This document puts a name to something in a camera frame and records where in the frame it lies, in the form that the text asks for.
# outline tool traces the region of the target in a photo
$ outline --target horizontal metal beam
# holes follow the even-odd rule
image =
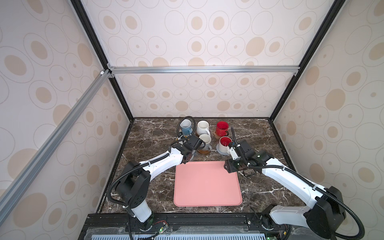
[[[299,66],[202,66],[202,67],[111,67],[113,74],[126,73],[297,73]]]
[[[18,201],[21,199],[25,191],[31,185],[33,180],[39,174],[46,162],[52,156],[56,148],[59,146],[63,138],[70,131],[77,119],[81,116],[84,109],[91,102],[101,85],[108,77],[111,76],[109,70],[104,70],[85,91],[82,97],[73,106],[63,121],[57,126],[55,131],[45,141],[44,145],[37,151],[23,172],[13,181],[11,186],[5,192],[0,201],[0,226],[11,213]]]

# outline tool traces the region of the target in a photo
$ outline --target patterned wall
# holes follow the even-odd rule
[[[301,174],[338,188],[366,227],[384,232],[384,0],[342,10],[275,124]],[[350,216],[342,234],[357,233]]]
[[[135,117],[269,117],[293,73],[117,74]]]
[[[127,126],[107,81],[0,227],[0,240],[77,240]]]
[[[0,195],[101,66],[65,0],[0,1]]]
[[[298,64],[333,0],[83,0],[113,66]]]

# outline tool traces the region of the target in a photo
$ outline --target mug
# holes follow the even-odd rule
[[[201,154],[210,153],[212,151],[211,136],[209,136],[208,134],[201,134],[199,138],[205,142],[205,146],[202,149],[198,149],[197,151]]]
[[[221,137],[217,146],[216,146],[216,150],[218,153],[220,153],[221,155],[229,155],[229,144],[232,142],[232,139],[230,139],[229,137]]]
[[[196,130],[197,136],[200,136],[202,134],[208,134],[211,135],[209,131],[209,123],[207,121],[200,121],[197,123],[197,130]]]
[[[181,131],[185,137],[187,137],[188,135],[190,135],[192,133],[192,123],[190,120],[184,119],[180,123],[180,127],[181,127]]]
[[[229,124],[224,121],[220,121],[216,124],[215,138],[220,139],[221,137],[228,136]]]

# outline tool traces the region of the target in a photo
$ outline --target marble tabletop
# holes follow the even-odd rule
[[[236,138],[247,139],[251,147],[260,151],[265,150],[274,155],[286,165],[283,154],[277,143],[271,127],[265,119],[204,119],[210,124],[213,151],[209,154],[197,154],[193,161],[225,161],[228,157],[220,155],[215,149],[218,140],[213,136],[216,123],[226,121],[234,127]],[[118,178],[124,166],[130,160],[136,162],[151,159],[167,151],[170,143],[176,140],[176,126],[180,118],[153,118],[135,119],[128,141],[118,164],[114,179]],[[239,206],[219,206],[219,207],[177,207],[173,203],[175,169],[172,167],[158,175],[149,184],[147,203],[154,213],[222,213],[233,212],[243,213],[252,212],[253,207],[257,212],[261,212],[270,204],[280,204],[284,206],[305,206],[305,204],[292,192],[284,188],[275,180],[262,174],[253,173],[252,170],[237,172],[242,192],[243,202]],[[102,203],[101,213],[126,213],[119,205],[110,203],[106,198]]]

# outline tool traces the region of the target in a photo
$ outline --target red mug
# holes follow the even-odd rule
[[[218,122],[216,124],[216,131],[215,131],[216,138],[219,139],[221,137],[228,136],[229,135],[228,128],[229,128],[229,124],[227,122],[224,122],[224,121]]]

